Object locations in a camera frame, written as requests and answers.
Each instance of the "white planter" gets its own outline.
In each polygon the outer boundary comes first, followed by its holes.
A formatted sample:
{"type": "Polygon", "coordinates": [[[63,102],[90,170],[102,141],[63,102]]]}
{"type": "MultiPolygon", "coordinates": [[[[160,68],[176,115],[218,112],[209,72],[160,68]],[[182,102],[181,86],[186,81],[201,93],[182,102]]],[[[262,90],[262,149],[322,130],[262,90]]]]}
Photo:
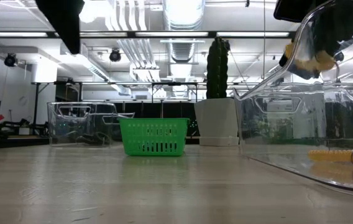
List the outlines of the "white planter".
{"type": "Polygon", "coordinates": [[[201,146],[237,146],[237,117],[231,98],[195,103],[201,146]]]}

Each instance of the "ceiling duct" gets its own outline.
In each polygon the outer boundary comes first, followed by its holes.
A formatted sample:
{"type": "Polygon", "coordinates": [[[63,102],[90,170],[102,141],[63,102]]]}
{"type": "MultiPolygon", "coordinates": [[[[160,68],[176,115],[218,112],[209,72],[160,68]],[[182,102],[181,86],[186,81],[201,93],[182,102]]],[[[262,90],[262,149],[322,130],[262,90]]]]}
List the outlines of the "ceiling duct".
{"type": "MultiPolygon", "coordinates": [[[[205,0],[162,0],[163,16],[167,30],[198,30],[203,21],[205,0]]],[[[168,46],[175,62],[189,62],[195,44],[171,43],[168,46]]]]}
{"type": "MultiPolygon", "coordinates": [[[[82,64],[84,67],[86,67],[93,75],[96,75],[100,79],[102,79],[104,82],[114,82],[112,80],[108,73],[105,71],[104,68],[102,68],[100,65],[98,65],[94,60],[89,59],[88,57],[88,49],[84,44],[81,44],[80,47],[80,54],[72,55],[68,49],[66,48],[66,45],[64,43],[61,44],[60,46],[60,55],[70,55],[71,57],[74,57],[78,63],[82,64]]],[[[122,85],[111,85],[119,95],[121,96],[131,96],[131,89],[126,88],[122,85]]]]}

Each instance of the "potted cactus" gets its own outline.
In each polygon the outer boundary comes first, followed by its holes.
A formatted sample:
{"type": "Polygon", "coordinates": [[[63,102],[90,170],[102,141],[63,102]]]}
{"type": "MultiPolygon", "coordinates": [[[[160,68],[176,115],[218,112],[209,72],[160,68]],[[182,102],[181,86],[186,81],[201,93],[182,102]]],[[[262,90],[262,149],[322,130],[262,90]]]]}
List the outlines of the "potted cactus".
{"type": "Polygon", "coordinates": [[[236,146],[237,117],[234,100],[227,97],[228,41],[217,37],[207,57],[207,99],[195,104],[202,146],[236,146]]]}

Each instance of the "security camera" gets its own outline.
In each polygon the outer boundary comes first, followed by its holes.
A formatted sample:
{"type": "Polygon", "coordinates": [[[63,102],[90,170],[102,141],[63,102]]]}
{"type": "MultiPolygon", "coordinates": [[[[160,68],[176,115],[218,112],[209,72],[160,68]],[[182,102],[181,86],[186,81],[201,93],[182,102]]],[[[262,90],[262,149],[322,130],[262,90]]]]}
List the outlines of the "security camera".
{"type": "Polygon", "coordinates": [[[8,56],[4,60],[4,64],[7,67],[15,67],[18,61],[16,59],[16,54],[9,53],[8,56]]]}
{"type": "Polygon", "coordinates": [[[343,61],[345,58],[344,54],[342,52],[339,52],[338,54],[336,54],[334,56],[334,59],[337,61],[337,62],[341,62],[343,61]]]}
{"type": "Polygon", "coordinates": [[[111,62],[119,62],[121,60],[121,54],[119,49],[112,49],[109,59],[111,62]]]}

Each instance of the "plastic bin handle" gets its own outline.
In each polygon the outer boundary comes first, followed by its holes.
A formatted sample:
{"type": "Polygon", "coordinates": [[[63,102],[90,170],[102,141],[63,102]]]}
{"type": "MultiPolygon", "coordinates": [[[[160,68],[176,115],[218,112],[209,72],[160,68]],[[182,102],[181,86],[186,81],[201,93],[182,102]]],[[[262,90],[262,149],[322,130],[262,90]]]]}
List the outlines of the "plastic bin handle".
{"type": "Polygon", "coordinates": [[[127,118],[127,117],[121,116],[121,115],[117,115],[117,114],[102,116],[102,121],[103,121],[104,124],[117,124],[117,125],[120,125],[119,123],[107,122],[107,121],[105,121],[105,118],[116,118],[116,119],[119,119],[119,118],[127,118]]]}
{"type": "Polygon", "coordinates": [[[302,104],[302,99],[300,96],[293,96],[293,97],[290,97],[290,96],[259,96],[259,97],[256,97],[254,99],[254,102],[255,102],[255,105],[257,105],[258,109],[265,113],[265,114],[270,114],[270,113],[273,113],[273,114],[293,114],[295,112],[298,111],[298,108],[301,106],[302,104]],[[296,108],[292,111],[264,111],[262,109],[262,107],[258,104],[258,99],[266,99],[266,98],[279,98],[279,99],[297,99],[297,100],[300,100],[296,106],[296,108]]]}
{"type": "Polygon", "coordinates": [[[91,109],[91,107],[89,107],[89,106],[60,106],[58,108],[58,113],[60,114],[60,116],[62,118],[65,118],[65,119],[85,119],[87,117],[87,114],[84,114],[83,117],[69,117],[69,116],[63,115],[62,111],[60,110],[62,108],[89,108],[89,109],[91,109]]]}

